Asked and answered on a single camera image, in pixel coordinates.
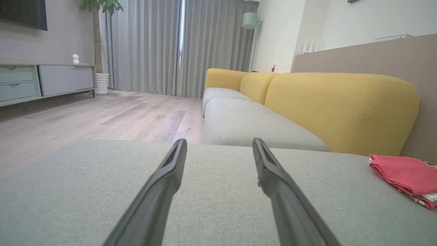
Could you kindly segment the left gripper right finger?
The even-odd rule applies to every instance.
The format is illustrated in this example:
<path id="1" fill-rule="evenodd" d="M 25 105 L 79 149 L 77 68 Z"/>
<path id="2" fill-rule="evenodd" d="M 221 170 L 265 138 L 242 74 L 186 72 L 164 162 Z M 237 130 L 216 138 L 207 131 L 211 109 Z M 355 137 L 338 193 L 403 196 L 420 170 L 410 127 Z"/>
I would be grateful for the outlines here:
<path id="1" fill-rule="evenodd" d="M 340 242 L 261 138 L 253 139 L 258 186 L 270 198 L 282 246 L 339 246 Z"/>

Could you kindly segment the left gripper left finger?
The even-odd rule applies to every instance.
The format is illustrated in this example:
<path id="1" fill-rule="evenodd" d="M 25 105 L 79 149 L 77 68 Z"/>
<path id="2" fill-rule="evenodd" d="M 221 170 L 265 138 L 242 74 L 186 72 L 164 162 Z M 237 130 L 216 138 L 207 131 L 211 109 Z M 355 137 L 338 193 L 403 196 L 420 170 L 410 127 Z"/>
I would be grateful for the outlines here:
<path id="1" fill-rule="evenodd" d="M 105 246 L 160 246 L 184 173 L 187 141 L 177 140 L 109 234 Z"/>

